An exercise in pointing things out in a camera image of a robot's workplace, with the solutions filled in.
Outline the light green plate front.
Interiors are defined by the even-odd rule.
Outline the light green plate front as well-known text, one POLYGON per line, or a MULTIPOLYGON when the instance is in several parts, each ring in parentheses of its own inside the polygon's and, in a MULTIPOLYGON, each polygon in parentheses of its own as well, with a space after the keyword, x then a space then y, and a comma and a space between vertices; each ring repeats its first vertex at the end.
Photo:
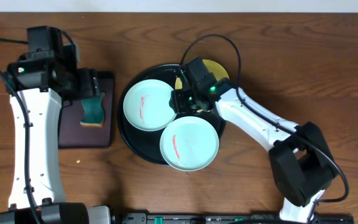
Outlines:
POLYGON ((219 137, 205 119, 185 116, 171 122, 160 138, 160 152, 173 168, 193 172, 208 166, 216 157, 219 137))

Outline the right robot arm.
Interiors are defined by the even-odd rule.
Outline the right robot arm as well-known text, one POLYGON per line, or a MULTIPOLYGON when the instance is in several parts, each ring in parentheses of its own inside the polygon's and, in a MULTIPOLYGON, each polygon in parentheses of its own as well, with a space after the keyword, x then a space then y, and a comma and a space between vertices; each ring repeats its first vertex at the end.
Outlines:
POLYGON ((181 83, 172 92, 174 111, 211 110, 258 142, 268 152, 275 185, 284 196, 279 218, 312 223, 315 206, 339 174, 317 125, 300 126, 273 114, 230 79, 217 79, 200 58, 178 66, 174 74, 181 83))

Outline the green sponge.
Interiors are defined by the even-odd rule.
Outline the green sponge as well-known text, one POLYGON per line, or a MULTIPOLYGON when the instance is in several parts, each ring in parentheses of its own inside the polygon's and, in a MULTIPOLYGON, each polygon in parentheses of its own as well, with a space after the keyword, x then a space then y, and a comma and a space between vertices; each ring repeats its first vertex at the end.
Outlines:
POLYGON ((103 98, 105 94, 101 92, 97 96, 82 99, 81 105, 84 110, 84 116, 80 121, 82 126, 102 127, 104 123, 103 98))

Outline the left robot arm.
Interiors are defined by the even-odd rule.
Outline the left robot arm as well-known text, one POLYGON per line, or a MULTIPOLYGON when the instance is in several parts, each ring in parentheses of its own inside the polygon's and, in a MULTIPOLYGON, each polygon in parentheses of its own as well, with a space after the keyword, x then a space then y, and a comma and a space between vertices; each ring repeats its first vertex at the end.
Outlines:
POLYGON ((58 160, 65 101, 101 106, 96 70, 78 68, 78 47, 55 27, 27 29, 28 52, 0 73, 15 124, 14 181, 0 223, 112 223, 108 206, 67 202, 58 160))

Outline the light green plate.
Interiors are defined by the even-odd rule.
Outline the light green plate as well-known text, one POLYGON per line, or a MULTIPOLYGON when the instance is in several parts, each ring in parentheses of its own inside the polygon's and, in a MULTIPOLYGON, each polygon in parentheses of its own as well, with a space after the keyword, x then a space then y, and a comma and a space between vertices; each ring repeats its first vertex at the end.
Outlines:
POLYGON ((205 119, 185 116, 171 122, 160 138, 160 152, 173 168, 193 172, 208 166, 216 157, 219 137, 205 119))
POLYGON ((158 131, 176 117, 170 107, 173 88, 156 79, 143 80, 125 94, 123 112, 128 122, 141 131, 158 131))

